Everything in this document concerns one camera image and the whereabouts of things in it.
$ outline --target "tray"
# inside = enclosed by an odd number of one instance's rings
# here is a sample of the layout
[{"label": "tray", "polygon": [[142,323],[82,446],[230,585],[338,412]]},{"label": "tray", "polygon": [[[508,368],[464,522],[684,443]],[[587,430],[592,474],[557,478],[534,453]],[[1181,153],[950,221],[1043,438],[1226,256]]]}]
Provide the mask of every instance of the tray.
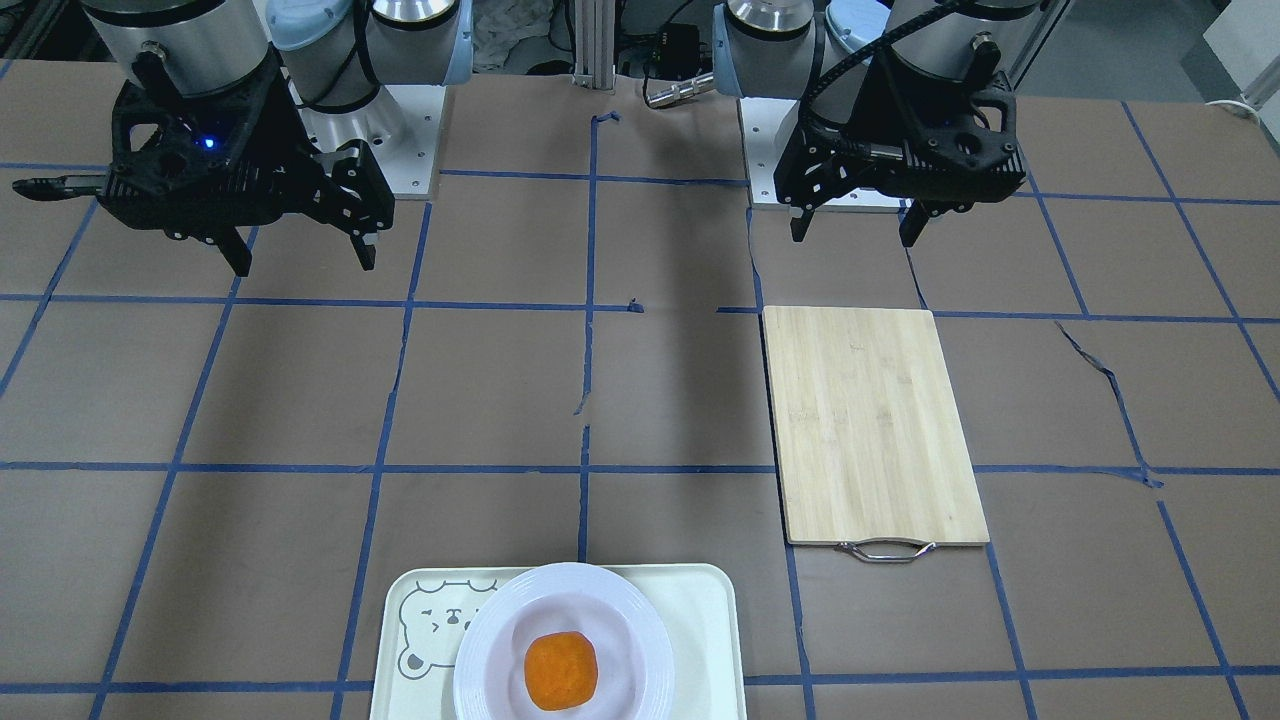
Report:
[{"label": "tray", "polygon": [[[605,568],[639,588],[667,625],[676,657],[671,720],[745,720],[737,606],[728,577],[704,564]],[[392,583],[370,720],[457,720],[453,660],[462,633],[503,583],[527,569],[421,569]],[[424,615],[426,610],[431,614]]]}]

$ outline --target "wooden cutting board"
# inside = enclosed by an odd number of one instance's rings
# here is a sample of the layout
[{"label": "wooden cutting board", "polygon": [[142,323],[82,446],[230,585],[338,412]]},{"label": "wooden cutting board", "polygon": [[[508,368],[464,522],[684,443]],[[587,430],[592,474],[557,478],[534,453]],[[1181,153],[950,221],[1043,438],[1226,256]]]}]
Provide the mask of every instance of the wooden cutting board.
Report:
[{"label": "wooden cutting board", "polygon": [[764,337],[791,542],[989,541],[932,313],[769,306]]}]

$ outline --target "metal handle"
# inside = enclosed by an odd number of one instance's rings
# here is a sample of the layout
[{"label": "metal handle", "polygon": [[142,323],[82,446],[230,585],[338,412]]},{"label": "metal handle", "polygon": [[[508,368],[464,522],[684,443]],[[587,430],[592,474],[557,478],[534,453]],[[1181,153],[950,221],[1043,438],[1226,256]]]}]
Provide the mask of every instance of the metal handle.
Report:
[{"label": "metal handle", "polygon": [[[904,547],[914,548],[915,552],[911,555],[869,555],[863,550],[864,544],[901,544]],[[837,551],[847,552],[854,557],[861,560],[863,562],[882,562],[882,564],[906,564],[914,560],[924,557],[934,548],[938,547],[936,542],[913,542],[913,541],[864,541],[864,542],[842,542],[836,546]]]}]

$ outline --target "plate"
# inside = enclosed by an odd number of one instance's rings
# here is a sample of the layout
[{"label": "plate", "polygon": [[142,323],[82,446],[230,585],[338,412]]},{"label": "plate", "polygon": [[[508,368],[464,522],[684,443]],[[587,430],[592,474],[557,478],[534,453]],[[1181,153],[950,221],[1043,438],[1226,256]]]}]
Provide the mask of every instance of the plate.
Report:
[{"label": "plate", "polygon": [[[595,694],[568,710],[540,710],[525,689],[525,651],[572,630],[595,647]],[[453,670],[458,720],[667,720],[675,689],[658,611],[617,574],[580,562],[535,568],[502,585],[462,637]]]}]

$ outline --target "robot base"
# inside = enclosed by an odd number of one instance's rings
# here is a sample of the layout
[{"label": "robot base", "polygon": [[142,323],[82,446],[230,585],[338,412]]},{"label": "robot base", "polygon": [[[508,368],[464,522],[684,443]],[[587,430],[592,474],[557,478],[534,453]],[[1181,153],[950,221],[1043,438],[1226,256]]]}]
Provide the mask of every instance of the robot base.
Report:
[{"label": "robot base", "polygon": [[355,137],[369,142],[397,200],[431,200],[445,95],[438,85],[387,86],[360,110],[340,115],[303,110],[302,120],[325,152]]},{"label": "robot base", "polygon": [[[751,183],[751,206],[759,210],[787,210],[773,191],[773,168],[778,167],[795,126],[795,100],[773,97],[744,97],[739,101],[739,120],[742,124],[742,154],[746,158],[748,179]],[[897,213],[902,201],[881,195],[874,190],[855,190],[836,197],[818,211],[836,213]]]}]

